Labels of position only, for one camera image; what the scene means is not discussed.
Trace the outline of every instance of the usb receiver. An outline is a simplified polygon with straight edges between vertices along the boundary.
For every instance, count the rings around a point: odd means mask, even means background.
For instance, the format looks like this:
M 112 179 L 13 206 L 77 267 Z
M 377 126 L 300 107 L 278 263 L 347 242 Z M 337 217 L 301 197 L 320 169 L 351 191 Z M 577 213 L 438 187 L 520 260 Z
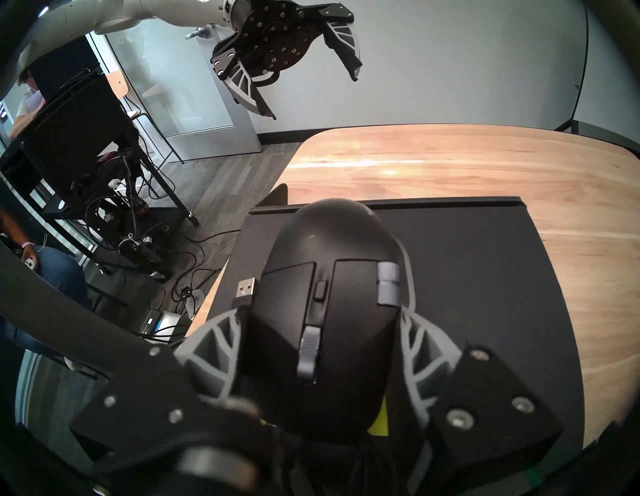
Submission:
M 244 279 L 238 283 L 238 289 L 236 291 L 236 297 L 234 298 L 233 308 L 240 307 L 241 305 L 251 305 L 255 287 L 258 281 L 255 277 L 250 279 Z

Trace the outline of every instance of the black tray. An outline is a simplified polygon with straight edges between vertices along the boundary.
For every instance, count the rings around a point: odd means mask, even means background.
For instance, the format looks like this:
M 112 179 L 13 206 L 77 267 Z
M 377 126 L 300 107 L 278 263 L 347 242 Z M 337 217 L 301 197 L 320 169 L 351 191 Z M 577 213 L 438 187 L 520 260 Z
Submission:
M 578 350 L 556 274 L 522 201 L 498 197 L 362 203 L 406 248 L 417 313 L 460 348 L 472 342 L 494 350 L 546 402 L 565 429 L 552 451 L 552 466 L 579 453 L 584 396 Z M 260 278 L 278 231 L 301 206 L 251 210 L 210 318 L 231 308 L 238 281 Z

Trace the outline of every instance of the computer mouse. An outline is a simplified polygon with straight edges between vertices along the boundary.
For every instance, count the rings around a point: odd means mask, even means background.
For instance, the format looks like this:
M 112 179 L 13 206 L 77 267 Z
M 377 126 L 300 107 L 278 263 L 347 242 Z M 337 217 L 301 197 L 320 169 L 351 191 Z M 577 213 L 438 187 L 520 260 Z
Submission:
M 300 208 L 281 228 L 245 336 L 241 393 L 309 440 L 353 443 L 380 411 L 399 315 L 402 251 L 366 206 Z

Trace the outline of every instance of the glass door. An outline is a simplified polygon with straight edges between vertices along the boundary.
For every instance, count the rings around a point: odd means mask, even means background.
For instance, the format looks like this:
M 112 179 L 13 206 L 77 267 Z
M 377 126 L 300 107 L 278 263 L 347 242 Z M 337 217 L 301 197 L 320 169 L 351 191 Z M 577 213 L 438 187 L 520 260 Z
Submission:
M 260 151 L 247 110 L 209 63 L 218 42 L 215 29 L 209 38 L 186 40 L 194 30 L 149 19 L 105 35 L 129 82 L 128 97 L 141 103 L 183 159 Z

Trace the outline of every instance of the jeans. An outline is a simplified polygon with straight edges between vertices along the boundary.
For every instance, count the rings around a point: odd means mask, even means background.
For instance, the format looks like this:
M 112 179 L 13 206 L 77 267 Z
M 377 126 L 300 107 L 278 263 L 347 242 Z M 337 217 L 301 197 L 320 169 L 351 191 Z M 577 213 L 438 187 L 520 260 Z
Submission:
M 58 291 L 80 305 L 91 308 L 91 301 L 86 293 L 86 282 L 82 267 L 66 253 L 48 246 L 36 248 L 38 250 L 38 269 L 36 273 Z M 58 356 L 53 350 L 45 347 L 25 331 L 16 328 L 0 316 L 0 335 L 12 341 L 20 348 L 46 356 Z

